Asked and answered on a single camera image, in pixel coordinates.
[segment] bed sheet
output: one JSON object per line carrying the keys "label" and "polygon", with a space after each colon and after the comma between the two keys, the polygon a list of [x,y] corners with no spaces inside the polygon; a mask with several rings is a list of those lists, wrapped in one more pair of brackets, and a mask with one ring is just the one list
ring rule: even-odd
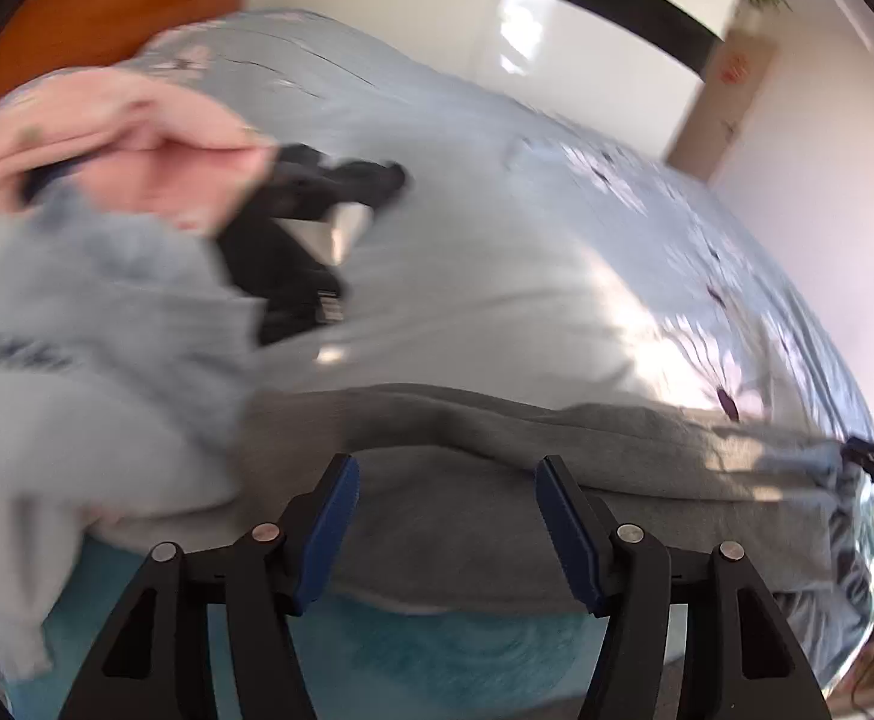
{"label": "bed sheet", "polygon": [[[268,386],[414,382],[547,408],[650,400],[873,435],[800,295],[684,175],[301,11],[171,30],[124,66],[213,95],[282,142],[413,176],[341,268],[345,321],[262,351]],[[844,490],[832,530],[833,591],[782,599],[825,688],[874,621],[867,480]],[[51,624],[73,624],[76,608]],[[532,622],[512,619],[508,635]]]}

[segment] pink clothing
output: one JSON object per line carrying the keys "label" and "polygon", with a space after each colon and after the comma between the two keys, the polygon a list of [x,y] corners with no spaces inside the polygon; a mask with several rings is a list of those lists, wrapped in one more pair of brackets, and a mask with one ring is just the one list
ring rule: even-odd
{"label": "pink clothing", "polygon": [[274,140],[205,95],[95,68],[51,76],[0,109],[0,213],[28,170],[92,152],[72,175],[98,207],[213,234],[269,172]]}

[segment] bed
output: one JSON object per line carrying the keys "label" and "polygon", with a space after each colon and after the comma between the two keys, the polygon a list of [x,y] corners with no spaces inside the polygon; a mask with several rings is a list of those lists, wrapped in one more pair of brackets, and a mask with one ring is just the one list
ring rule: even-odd
{"label": "bed", "polygon": [[[872,434],[803,300],[695,181],[318,14],[174,13],[197,23],[157,34],[125,67],[213,95],[282,142],[400,161],[414,177],[342,268],[346,320],[262,351],[262,383],[415,382],[547,408],[653,401]],[[138,32],[154,31],[148,16]],[[101,61],[75,50],[65,64]],[[861,481],[844,503],[837,581],[787,609],[825,688],[874,621],[874,491]],[[56,667],[13,685],[16,716],[56,716],[138,560],[88,539],[47,623]],[[211,616],[215,664],[223,630]],[[320,717],[349,720],[503,716],[579,694],[601,631],[584,615],[400,614],[336,595],[293,629]],[[236,716],[220,680],[222,717]]]}

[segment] blue gripper pad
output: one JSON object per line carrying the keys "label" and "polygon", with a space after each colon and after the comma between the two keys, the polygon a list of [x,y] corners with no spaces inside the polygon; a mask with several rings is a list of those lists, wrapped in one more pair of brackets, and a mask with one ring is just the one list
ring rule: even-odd
{"label": "blue gripper pad", "polygon": [[600,600],[597,553],[548,460],[534,470],[534,494],[570,592],[592,613]]}
{"label": "blue gripper pad", "polygon": [[359,494],[360,467],[354,458],[347,457],[301,551],[300,579],[293,596],[298,614],[324,592]]}

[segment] metal pin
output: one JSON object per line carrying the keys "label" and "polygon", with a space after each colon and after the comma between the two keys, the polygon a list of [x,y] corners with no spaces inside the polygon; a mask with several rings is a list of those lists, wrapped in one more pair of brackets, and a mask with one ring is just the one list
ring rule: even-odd
{"label": "metal pin", "polygon": [[280,528],[273,522],[264,522],[251,531],[254,541],[273,541],[277,536],[280,536]]}
{"label": "metal pin", "polygon": [[160,544],[152,549],[150,552],[150,557],[152,557],[157,562],[167,562],[167,560],[173,560],[176,557],[176,544],[170,543],[170,541],[162,541]]}
{"label": "metal pin", "polygon": [[744,555],[743,546],[740,546],[736,541],[724,541],[720,546],[720,554],[731,562],[737,562]]}
{"label": "metal pin", "polygon": [[618,528],[618,538],[628,544],[639,544],[643,541],[643,528],[640,528],[640,525],[621,525]]}

